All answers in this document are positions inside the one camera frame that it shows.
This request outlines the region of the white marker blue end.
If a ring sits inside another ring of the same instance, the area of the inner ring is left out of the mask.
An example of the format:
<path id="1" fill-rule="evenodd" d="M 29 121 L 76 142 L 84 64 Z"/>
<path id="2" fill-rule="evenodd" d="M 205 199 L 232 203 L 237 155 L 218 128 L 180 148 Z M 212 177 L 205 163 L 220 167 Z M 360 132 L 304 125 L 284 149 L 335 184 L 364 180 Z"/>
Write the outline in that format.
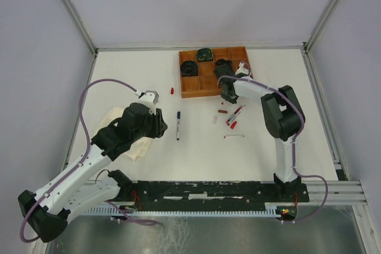
<path id="1" fill-rule="evenodd" d="M 176 123 L 176 140 L 180 140 L 180 118 L 177 119 Z"/>

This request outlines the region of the large red pen cap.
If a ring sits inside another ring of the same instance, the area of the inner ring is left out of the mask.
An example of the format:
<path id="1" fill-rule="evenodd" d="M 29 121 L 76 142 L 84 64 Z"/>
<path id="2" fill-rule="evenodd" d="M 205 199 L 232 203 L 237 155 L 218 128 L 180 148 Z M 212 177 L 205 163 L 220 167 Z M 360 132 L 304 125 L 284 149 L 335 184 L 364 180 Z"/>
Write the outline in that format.
<path id="1" fill-rule="evenodd" d="M 231 128 L 231 129 L 234 129 L 236 125 L 237 125 L 237 122 L 234 121 L 234 122 L 231 124 L 230 128 Z"/>

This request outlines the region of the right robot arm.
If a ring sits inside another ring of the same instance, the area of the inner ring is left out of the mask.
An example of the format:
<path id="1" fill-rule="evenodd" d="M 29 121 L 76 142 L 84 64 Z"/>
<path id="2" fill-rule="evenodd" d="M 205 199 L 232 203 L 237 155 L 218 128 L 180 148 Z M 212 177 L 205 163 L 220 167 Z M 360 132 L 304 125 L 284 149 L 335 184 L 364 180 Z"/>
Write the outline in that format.
<path id="1" fill-rule="evenodd" d="M 275 89 L 253 80 L 245 69 L 235 74 L 228 64 L 215 68 L 214 75 L 224 100 L 235 104 L 238 98 L 246 98 L 261 104 L 266 129 L 276 147 L 273 194 L 278 200 L 287 201 L 301 183 L 296 170 L 296 138 L 305 124 L 305 115 L 293 88 L 286 85 Z"/>

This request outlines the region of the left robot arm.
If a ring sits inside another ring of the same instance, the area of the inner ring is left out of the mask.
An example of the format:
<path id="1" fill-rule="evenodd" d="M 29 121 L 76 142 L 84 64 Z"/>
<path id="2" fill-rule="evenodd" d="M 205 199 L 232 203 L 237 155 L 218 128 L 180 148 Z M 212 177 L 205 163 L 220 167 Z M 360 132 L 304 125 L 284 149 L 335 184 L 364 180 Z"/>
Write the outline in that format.
<path id="1" fill-rule="evenodd" d="M 130 104 L 121 117 L 101 128 L 84 154 L 52 181 L 34 192 L 25 190 L 18 196 L 24 217 L 21 225 L 31 226 L 37 238 L 47 243 L 56 239 L 81 211 L 115 197 L 128 199 L 132 187 L 121 171 L 104 183 L 92 187 L 85 183 L 127 152 L 136 141 L 143 137 L 160 138 L 167 128 L 161 109 L 151 112 L 142 103 Z"/>

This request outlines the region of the brown pen cap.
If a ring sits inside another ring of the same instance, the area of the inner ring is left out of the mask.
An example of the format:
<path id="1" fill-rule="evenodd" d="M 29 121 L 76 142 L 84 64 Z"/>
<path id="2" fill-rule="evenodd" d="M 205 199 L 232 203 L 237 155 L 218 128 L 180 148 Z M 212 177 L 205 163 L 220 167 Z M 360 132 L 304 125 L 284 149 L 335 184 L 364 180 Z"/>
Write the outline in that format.
<path id="1" fill-rule="evenodd" d="M 223 110 L 223 109 L 219 109 L 219 110 L 218 110 L 218 113 L 221 113 L 221 114 L 227 114 L 227 113 L 228 113 L 228 111 L 226 111 L 226 110 Z"/>

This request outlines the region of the thin white pen red end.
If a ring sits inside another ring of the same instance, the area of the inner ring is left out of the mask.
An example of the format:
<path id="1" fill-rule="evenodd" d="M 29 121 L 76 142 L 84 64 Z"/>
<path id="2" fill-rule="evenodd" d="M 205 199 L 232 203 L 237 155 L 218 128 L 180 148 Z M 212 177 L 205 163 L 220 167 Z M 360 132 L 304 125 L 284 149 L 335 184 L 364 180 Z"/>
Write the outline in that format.
<path id="1" fill-rule="evenodd" d="M 243 134 L 234 134 L 234 135 L 225 135 L 223 136 L 224 139 L 232 139 L 232 138 L 242 138 L 245 137 Z"/>

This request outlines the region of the wooden compartment tray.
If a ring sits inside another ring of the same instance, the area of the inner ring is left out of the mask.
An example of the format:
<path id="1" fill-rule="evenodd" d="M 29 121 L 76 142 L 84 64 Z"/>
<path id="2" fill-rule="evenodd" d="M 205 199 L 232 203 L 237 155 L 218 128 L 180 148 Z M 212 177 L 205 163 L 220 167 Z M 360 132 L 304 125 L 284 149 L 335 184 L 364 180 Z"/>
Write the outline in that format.
<path id="1" fill-rule="evenodd" d="M 182 98 L 219 96 L 221 87 L 214 75 L 216 63 L 222 60 L 232 64 L 236 71 L 241 61 L 249 62 L 244 46 L 228 48 L 201 48 L 179 52 L 180 90 Z"/>

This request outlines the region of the cream folded cloth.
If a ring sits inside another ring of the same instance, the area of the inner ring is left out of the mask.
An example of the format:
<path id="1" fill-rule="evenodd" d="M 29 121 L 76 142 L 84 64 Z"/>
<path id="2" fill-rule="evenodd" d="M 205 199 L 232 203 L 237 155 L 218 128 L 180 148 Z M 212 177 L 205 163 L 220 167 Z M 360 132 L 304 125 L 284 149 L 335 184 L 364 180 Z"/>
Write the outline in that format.
<path id="1" fill-rule="evenodd" d="M 106 127 L 111 123 L 113 120 L 122 117 L 123 112 L 126 108 L 115 106 L 111 108 L 103 117 L 103 119 L 99 122 L 98 130 L 101 128 Z M 120 156 L 129 159 L 131 161 L 136 161 L 139 159 L 142 159 L 146 157 L 146 154 L 148 153 L 148 150 L 151 146 L 151 143 L 153 141 L 152 138 L 148 137 L 141 137 L 138 140 L 136 140 L 136 137 L 134 134 L 130 131 L 125 129 L 125 126 L 123 126 L 123 131 L 127 131 L 127 139 L 135 139 L 135 141 L 131 144 L 130 149 L 123 152 Z"/>

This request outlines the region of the aluminium frame back rail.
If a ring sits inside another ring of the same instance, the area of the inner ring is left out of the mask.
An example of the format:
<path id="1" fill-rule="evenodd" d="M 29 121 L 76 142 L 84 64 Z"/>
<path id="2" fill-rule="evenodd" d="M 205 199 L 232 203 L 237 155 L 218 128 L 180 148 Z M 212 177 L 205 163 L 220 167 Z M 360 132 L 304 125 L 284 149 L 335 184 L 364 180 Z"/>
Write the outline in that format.
<path id="1" fill-rule="evenodd" d="M 168 47 L 126 47 L 126 48 L 98 48 L 100 52 L 133 52 L 133 51 L 191 51 L 201 48 L 228 48 L 227 46 L 168 46 Z M 281 49 L 297 49 L 304 51 L 304 45 L 283 45 L 283 46 L 245 46 L 246 50 L 281 50 Z"/>

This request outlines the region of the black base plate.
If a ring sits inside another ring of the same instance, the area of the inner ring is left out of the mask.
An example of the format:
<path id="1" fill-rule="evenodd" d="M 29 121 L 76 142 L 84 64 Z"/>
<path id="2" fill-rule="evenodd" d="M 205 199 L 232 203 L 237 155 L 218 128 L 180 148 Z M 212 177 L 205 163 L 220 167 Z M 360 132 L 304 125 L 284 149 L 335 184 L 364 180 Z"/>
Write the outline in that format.
<path id="1" fill-rule="evenodd" d="M 120 187 L 113 202 L 137 202 L 138 210 L 147 202 L 168 200 L 230 200 L 242 202 L 309 202 L 307 186 L 279 188 L 274 182 L 260 181 L 132 181 L 120 170 L 107 175 Z"/>

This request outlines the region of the aluminium frame right post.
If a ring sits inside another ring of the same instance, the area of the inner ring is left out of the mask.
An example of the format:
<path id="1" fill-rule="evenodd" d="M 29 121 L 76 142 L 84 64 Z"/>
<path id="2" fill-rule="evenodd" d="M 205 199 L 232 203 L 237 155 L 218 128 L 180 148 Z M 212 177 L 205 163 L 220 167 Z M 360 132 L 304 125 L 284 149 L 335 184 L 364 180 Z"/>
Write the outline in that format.
<path id="1" fill-rule="evenodd" d="M 328 0 L 323 12 L 320 14 L 318 21 L 316 22 L 308 40 L 304 43 L 305 54 L 309 54 L 315 44 L 317 43 L 320 35 L 322 34 L 326 24 L 328 23 L 330 17 L 333 15 L 336 7 L 341 0 Z"/>

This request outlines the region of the aluminium frame post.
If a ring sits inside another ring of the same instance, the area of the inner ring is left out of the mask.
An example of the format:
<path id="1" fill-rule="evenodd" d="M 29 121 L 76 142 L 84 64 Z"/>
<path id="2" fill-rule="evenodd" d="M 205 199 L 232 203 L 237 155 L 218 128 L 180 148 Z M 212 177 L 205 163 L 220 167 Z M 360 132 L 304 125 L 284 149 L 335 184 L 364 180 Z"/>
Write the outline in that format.
<path id="1" fill-rule="evenodd" d="M 86 27 L 79 15 L 79 13 L 76 10 L 75 5 L 72 3 L 71 0 L 61 0 L 64 8 L 68 12 L 71 20 L 73 21 L 76 29 L 80 33 L 82 39 L 85 41 L 86 46 L 88 49 L 91 51 L 93 55 L 97 54 L 98 48 L 96 45 L 93 43 L 88 31 L 86 30 Z"/>
<path id="2" fill-rule="evenodd" d="M 320 14 L 318 21 L 316 22 L 308 40 L 304 43 L 305 54 L 309 54 L 315 44 L 317 43 L 320 35 L 322 34 L 326 24 L 328 23 L 330 17 L 333 15 L 336 7 L 341 0 L 328 0 L 323 12 Z"/>

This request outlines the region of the aluminium frame left post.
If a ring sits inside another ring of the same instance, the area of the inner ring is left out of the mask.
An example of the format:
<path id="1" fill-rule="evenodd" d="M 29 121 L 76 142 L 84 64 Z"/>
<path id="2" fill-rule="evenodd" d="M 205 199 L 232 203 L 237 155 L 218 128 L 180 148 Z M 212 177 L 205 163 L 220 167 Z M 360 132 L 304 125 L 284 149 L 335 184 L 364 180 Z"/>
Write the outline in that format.
<path id="1" fill-rule="evenodd" d="M 82 39 L 85 41 L 86 46 L 88 49 L 91 51 L 93 55 L 97 54 L 98 48 L 96 45 L 93 43 L 88 31 L 86 30 L 86 27 L 79 15 L 79 13 L 76 10 L 75 5 L 72 3 L 71 0 L 61 0 L 64 8 L 68 12 L 71 20 L 73 21 L 76 29 L 80 33 Z"/>

